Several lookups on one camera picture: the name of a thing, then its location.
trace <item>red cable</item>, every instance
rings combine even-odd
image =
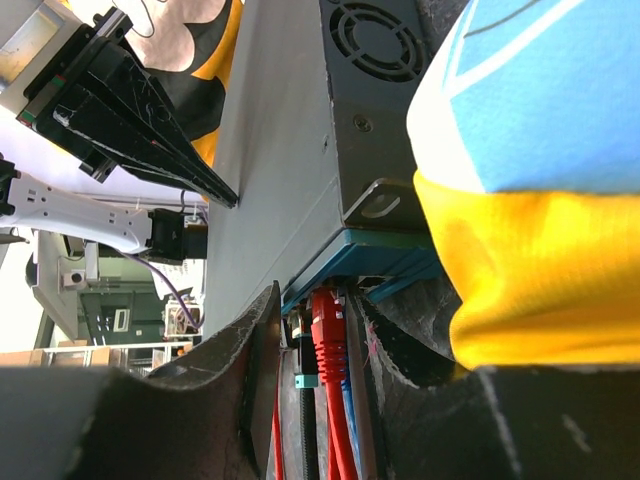
[[[340,469],[338,468],[338,457],[336,456],[336,447],[331,434],[331,422],[329,421],[329,404],[327,403],[327,427],[329,436],[329,472],[328,480],[340,480]]]
[[[280,432],[280,360],[276,370],[276,398],[273,401],[273,417],[271,429],[273,430],[273,456],[276,470],[276,480],[284,480],[284,457],[282,456],[282,434]]]
[[[327,389],[329,451],[335,449],[339,477],[330,480],[358,480],[353,450],[344,413],[342,382],[346,379],[346,328],[342,306],[331,289],[320,288],[311,296],[313,324],[311,333],[316,347],[318,373]],[[329,470],[331,472],[331,455]]]

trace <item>white wall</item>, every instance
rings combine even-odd
[[[57,347],[60,342],[68,342],[71,340],[65,335],[65,333],[57,325],[53,326],[53,333],[51,334],[50,347]]]
[[[151,272],[126,258],[101,258],[101,277],[119,277],[123,282],[151,282]]]
[[[19,233],[31,237],[28,230]],[[4,307],[0,313],[0,352],[32,350],[38,335],[43,310],[25,278],[32,253],[33,244],[9,245],[0,267],[0,299]]]

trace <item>blue cable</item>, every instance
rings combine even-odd
[[[349,428],[349,436],[351,437],[351,446],[353,447],[353,456],[356,461],[358,470],[360,467],[360,446],[358,444],[358,430],[356,427],[356,413],[353,408],[353,394],[351,393],[351,377],[347,368],[347,378],[342,382],[342,398],[344,401],[344,412],[347,416],[347,426]]]

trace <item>screw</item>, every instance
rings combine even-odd
[[[371,122],[364,115],[356,115],[353,117],[353,124],[361,132],[367,133],[373,130]]]

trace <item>gray metal panel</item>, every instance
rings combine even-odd
[[[241,199],[211,206],[205,337],[342,228],[317,1],[246,4],[215,170]]]
[[[0,1],[0,47],[9,41],[43,3],[43,0]]]
[[[71,272],[73,261],[66,258],[62,237],[39,231],[34,261],[38,264],[38,282],[31,290],[44,311],[71,340],[78,338],[78,292],[63,290],[60,277]]]
[[[331,72],[344,211],[346,213],[376,180],[393,179],[408,185],[408,193],[402,196],[414,197],[415,216],[420,220],[418,230],[426,231],[412,186],[416,164],[406,129],[409,105],[420,83],[418,72],[426,71],[429,59],[415,1],[316,2],[323,12],[324,51]],[[356,48],[358,55],[346,53]],[[403,70],[400,64],[396,69],[381,63],[399,60],[402,52],[414,60],[408,61],[413,66],[406,68],[416,70],[411,80],[394,76],[394,72]],[[378,73],[357,67],[363,63]],[[357,123],[364,123],[366,127],[358,128]],[[352,217],[346,223],[354,225],[355,220]],[[388,220],[380,217],[368,223],[374,228],[397,228]]]

